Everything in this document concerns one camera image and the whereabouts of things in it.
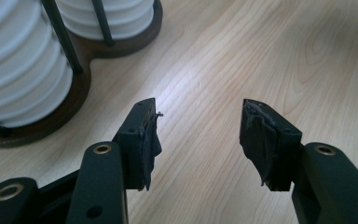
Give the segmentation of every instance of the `wooden table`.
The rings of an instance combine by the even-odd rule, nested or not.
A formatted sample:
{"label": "wooden table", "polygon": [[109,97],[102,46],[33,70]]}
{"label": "wooden table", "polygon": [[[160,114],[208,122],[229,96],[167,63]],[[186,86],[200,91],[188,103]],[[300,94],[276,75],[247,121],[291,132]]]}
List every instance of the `wooden table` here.
{"label": "wooden table", "polygon": [[111,140],[133,104],[156,97],[163,152],[150,191],[128,191],[131,223],[297,223],[239,143],[243,98],[271,105],[358,167],[358,0],[162,0],[161,33],[128,57],[95,60],[86,103],[61,129],[0,149],[0,182],[40,187]]}

